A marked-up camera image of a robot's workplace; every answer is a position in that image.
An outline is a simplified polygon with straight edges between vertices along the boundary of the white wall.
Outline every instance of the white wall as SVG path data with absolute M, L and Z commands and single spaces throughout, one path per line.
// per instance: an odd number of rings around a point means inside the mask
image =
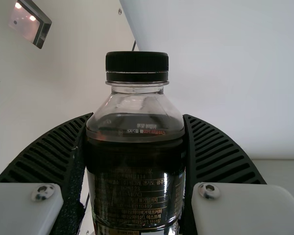
M 49 129 L 95 111 L 110 93 L 105 54 L 134 39 L 118 0 L 35 0 L 52 20 L 40 50 L 8 27 L 0 0 L 0 173 Z
M 121 0 L 140 50 L 169 54 L 165 93 L 252 158 L 294 159 L 294 0 Z

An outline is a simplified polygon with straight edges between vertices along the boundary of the ceiling light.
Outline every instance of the ceiling light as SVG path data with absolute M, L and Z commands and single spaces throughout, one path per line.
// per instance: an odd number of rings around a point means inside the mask
M 31 21 L 35 21 L 35 20 L 36 20 L 36 18 L 35 18 L 34 16 L 30 16 L 29 19 L 30 19 Z
M 15 7 L 18 9 L 22 8 L 22 6 L 18 2 L 15 4 Z

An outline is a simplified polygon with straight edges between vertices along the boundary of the bottle label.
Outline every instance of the bottle label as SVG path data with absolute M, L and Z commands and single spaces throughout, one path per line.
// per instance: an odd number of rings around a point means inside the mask
M 97 230 L 96 235 L 165 235 L 165 230 L 155 231 L 155 232 L 139 232 L 130 230 L 118 230 L 106 227 L 100 223 L 94 226 Z
M 88 172 L 88 176 L 89 185 L 94 186 L 90 188 L 95 195 L 94 218 L 111 227 L 157 227 L 171 223 L 181 212 L 184 172 L 173 175 L 156 167 L 109 167 L 96 175 Z M 108 231 L 102 234 L 114 234 Z

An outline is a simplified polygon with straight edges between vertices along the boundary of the clear plastic bottle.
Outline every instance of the clear plastic bottle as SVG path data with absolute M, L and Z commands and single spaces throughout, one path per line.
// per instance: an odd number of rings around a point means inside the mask
M 169 83 L 168 60 L 160 52 L 106 56 L 106 83 L 112 92 L 86 128 L 85 161 L 97 235 L 177 234 L 184 121 L 163 93 Z

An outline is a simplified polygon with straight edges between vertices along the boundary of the white panel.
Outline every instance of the white panel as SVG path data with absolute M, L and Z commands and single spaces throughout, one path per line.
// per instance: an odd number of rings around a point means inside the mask
M 194 186 L 192 208 L 199 235 L 294 235 L 294 198 L 275 185 L 212 183 L 207 200 Z
M 294 0 L 121 0 L 140 50 L 170 58 L 165 93 L 252 158 L 294 158 Z
M 279 185 L 294 197 L 294 161 L 253 160 L 267 184 Z
M 42 49 L 8 26 L 16 0 L 0 0 L 0 173 L 51 128 L 95 111 L 110 94 L 105 54 L 131 50 L 118 0 L 35 0 L 52 20 Z
M 46 184 L 0 183 L 0 235 L 50 233 L 63 205 L 61 188 L 56 184 L 47 184 L 48 189 L 40 191 L 47 199 L 33 201 L 31 196 L 37 195 L 40 186 Z

